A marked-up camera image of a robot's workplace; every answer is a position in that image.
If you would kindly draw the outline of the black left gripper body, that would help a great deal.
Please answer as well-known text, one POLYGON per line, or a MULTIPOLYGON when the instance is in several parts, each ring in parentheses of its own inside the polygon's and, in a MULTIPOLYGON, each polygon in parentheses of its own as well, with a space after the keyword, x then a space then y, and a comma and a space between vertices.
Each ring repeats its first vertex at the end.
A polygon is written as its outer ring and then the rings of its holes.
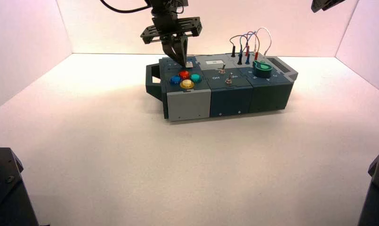
POLYGON ((202 31, 200 17, 178 18, 176 14, 156 16, 153 25, 141 33, 140 38, 145 44, 161 41, 162 37, 177 35, 178 37, 197 37, 202 31))

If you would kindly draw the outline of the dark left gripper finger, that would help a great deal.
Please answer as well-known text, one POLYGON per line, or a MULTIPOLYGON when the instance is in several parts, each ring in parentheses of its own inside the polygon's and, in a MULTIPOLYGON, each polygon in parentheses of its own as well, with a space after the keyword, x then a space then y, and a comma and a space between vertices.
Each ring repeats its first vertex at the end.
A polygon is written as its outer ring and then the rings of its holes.
POLYGON ((176 42, 174 39, 162 40, 162 49, 169 58, 180 64, 180 53, 176 48, 176 42))
POLYGON ((178 62, 182 66, 186 66, 186 58, 187 58, 187 45, 188 38, 187 37, 177 37, 177 57, 178 62))

